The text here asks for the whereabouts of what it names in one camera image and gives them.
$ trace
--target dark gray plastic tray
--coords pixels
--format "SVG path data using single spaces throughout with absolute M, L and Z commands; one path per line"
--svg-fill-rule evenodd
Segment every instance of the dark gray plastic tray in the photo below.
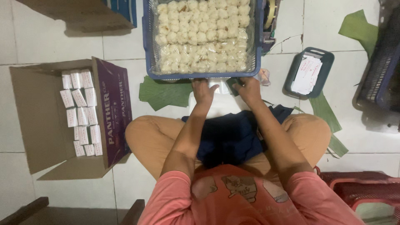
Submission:
M 317 82 L 315 83 L 315 86 L 309 94 L 300 94 L 297 92 L 294 92 L 291 90 L 290 86 L 292 85 L 292 82 L 296 78 L 297 70 L 300 66 L 301 60 L 303 58 L 303 55 L 305 52 L 310 52 L 316 55 L 321 56 L 320 60 L 322 62 L 321 70 L 320 73 L 318 74 Z M 304 49 L 302 52 L 297 54 L 294 57 L 293 63 L 290 67 L 288 77 L 286 78 L 284 88 L 286 91 L 293 93 L 295 95 L 300 95 L 300 96 L 305 96 L 309 98 L 316 98 L 318 95 L 320 95 L 322 89 L 324 88 L 325 81 L 328 77 L 330 68 L 332 67 L 333 61 L 335 60 L 335 56 L 331 52 L 327 52 L 318 48 L 313 48 L 313 47 L 308 47 Z

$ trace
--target white packaged box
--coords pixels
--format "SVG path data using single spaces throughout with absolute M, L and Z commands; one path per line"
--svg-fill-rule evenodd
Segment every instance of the white packaged box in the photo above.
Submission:
M 97 121 L 97 114 L 96 114 L 96 107 L 88 107 L 86 108 L 87 116 L 88 116 L 88 121 L 90 125 L 96 125 L 98 124 Z
M 74 100 L 72 99 L 71 90 L 61 90 L 60 91 L 62 101 L 64 102 L 65 108 L 74 107 Z
M 94 155 L 94 147 L 93 147 L 93 145 L 84 145 L 84 146 L 85 146 L 86 156 Z
M 79 127 L 74 127 L 74 140 L 79 141 Z
M 89 144 L 88 128 L 86 126 L 79 127 L 79 143 L 80 145 Z
M 79 141 L 74 141 L 74 146 L 75 146 L 76 156 L 84 156 L 85 155 L 85 151 L 83 150 L 83 146 L 79 144 Z
M 79 124 L 79 126 L 88 125 L 89 124 L 87 108 L 86 107 L 78 108 L 78 124 Z
M 72 96 L 74 97 L 74 100 L 78 107 L 86 107 L 87 106 L 85 98 L 83 97 L 83 95 L 79 89 L 74 90 L 71 93 L 72 93 Z
M 74 88 L 82 88 L 83 81 L 79 70 L 71 70 L 71 80 Z
M 68 127 L 76 127 L 78 125 L 78 118 L 76 117 L 76 108 L 67 109 Z
M 93 144 L 94 147 L 94 153 L 96 156 L 103 155 L 103 148 L 101 146 L 101 141 L 99 143 Z
M 92 80 L 92 74 L 90 73 L 90 70 L 89 69 L 81 70 L 80 75 L 82 77 L 83 87 L 84 88 L 92 88 L 93 80 Z
M 96 91 L 94 88 L 85 89 L 85 96 L 88 107 L 97 106 Z
M 101 142 L 100 126 L 90 126 L 90 137 L 92 138 L 92 144 Z
M 71 79 L 71 72 L 70 71 L 62 71 L 62 85 L 64 89 L 71 89 L 73 88 L 72 79 Z

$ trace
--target blue plastic basket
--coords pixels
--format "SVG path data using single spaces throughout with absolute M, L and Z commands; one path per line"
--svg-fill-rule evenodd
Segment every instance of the blue plastic basket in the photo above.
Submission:
M 261 43 L 262 43 L 262 23 L 264 19 L 264 10 L 262 9 L 262 0 L 250 0 L 250 19 L 254 19 L 254 33 L 248 32 L 247 44 L 251 44 L 252 49 L 247 51 L 247 72 L 224 72 L 224 73 L 192 73 L 192 74 L 160 74 L 157 70 L 156 62 L 159 59 L 157 44 L 154 36 L 157 35 L 155 26 L 156 18 L 154 13 L 155 1 L 143 0 L 143 47 L 146 53 L 147 74 L 154 80 L 171 79 L 192 79 L 192 78 L 214 78 L 214 77 L 244 77 L 254 76 L 261 68 Z

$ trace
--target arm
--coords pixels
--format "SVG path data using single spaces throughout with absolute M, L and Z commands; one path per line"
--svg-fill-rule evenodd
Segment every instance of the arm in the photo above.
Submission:
M 304 155 L 262 101 L 259 81 L 252 77 L 241 78 L 241 81 L 244 86 L 235 84 L 234 88 L 256 117 L 282 185 L 285 187 L 289 178 L 297 172 L 313 172 Z
M 208 88 L 205 79 L 195 79 L 192 87 L 197 104 L 165 159 L 161 176 L 140 216 L 139 225 L 194 224 L 190 211 L 194 160 L 204 121 L 218 85 Z
M 201 131 L 214 98 L 214 91 L 219 85 L 208 88 L 206 79 L 195 79 L 192 87 L 196 106 L 165 159 L 161 175 L 169 171 L 181 171 L 190 179 L 193 178 L 194 160 L 200 145 Z

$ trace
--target green leaf piece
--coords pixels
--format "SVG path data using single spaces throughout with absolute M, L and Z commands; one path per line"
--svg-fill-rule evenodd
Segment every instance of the green leaf piece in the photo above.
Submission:
M 333 134 L 330 137 L 329 148 L 332 149 L 332 151 L 334 151 L 339 157 L 344 156 L 344 154 L 349 151 Z
M 167 105 L 187 107 L 191 92 L 192 84 L 187 80 L 170 83 L 163 80 L 155 81 L 146 76 L 140 84 L 139 100 L 148 102 L 155 111 Z
M 318 97 L 309 98 L 309 100 L 312 110 L 314 111 L 314 116 L 321 117 L 323 120 L 325 120 L 332 133 L 338 132 L 342 129 L 322 91 Z
M 302 112 L 302 113 L 305 113 L 303 110 L 301 110 L 299 107 L 297 107 L 297 106 L 294 106 L 293 107 L 294 109 L 296 109 L 296 110 L 298 110 L 298 111 L 300 111 L 300 112 Z
M 377 26 L 367 22 L 364 10 L 359 10 L 344 17 L 339 34 L 359 41 L 367 52 L 368 59 L 371 59 L 378 39 L 378 31 Z

